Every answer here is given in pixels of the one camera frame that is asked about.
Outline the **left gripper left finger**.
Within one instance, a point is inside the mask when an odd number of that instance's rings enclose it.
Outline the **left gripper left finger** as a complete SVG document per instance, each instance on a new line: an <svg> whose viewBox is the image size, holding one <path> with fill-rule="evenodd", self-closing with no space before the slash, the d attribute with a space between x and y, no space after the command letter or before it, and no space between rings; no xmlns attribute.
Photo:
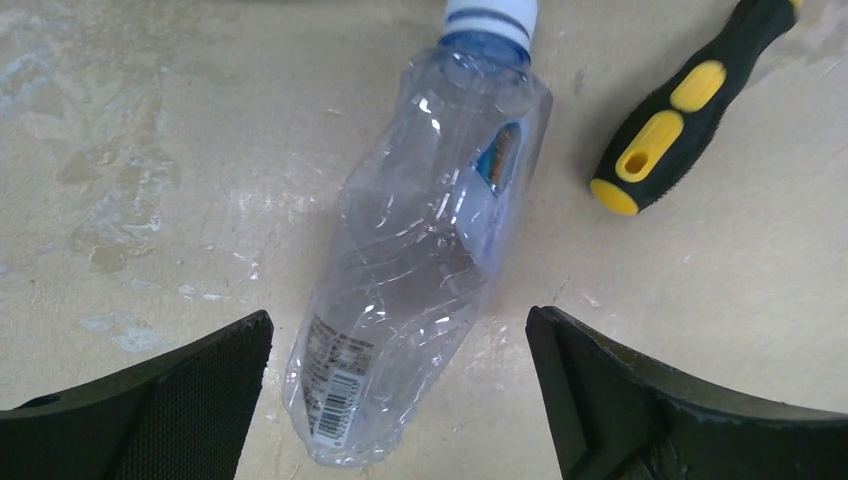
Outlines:
<svg viewBox="0 0 848 480"><path fill-rule="evenodd" d="M2 478L234 478L273 334L259 310L183 347L2 411Z"/></svg>

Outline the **clear bottle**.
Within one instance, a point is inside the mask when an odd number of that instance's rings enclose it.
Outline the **clear bottle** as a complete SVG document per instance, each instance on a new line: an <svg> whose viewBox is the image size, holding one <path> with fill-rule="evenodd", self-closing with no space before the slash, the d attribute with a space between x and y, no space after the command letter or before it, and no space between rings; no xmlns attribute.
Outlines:
<svg viewBox="0 0 848 480"><path fill-rule="evenodd" d="M553 104L531 70L538 9L448 2L339 193L283 385L320 465L385 459L495 295Z"/></svg>

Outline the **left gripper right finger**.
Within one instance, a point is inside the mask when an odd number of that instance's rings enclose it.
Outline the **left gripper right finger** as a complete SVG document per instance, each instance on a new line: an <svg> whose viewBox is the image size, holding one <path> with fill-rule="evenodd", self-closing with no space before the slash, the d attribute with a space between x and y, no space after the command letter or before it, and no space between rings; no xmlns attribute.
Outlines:
<svg viewBox="0 0 848 480"><path fill-rule="evenodd" d="M847 417L702 380L553 307L526 337L565 479L843 479Z"/></svg>

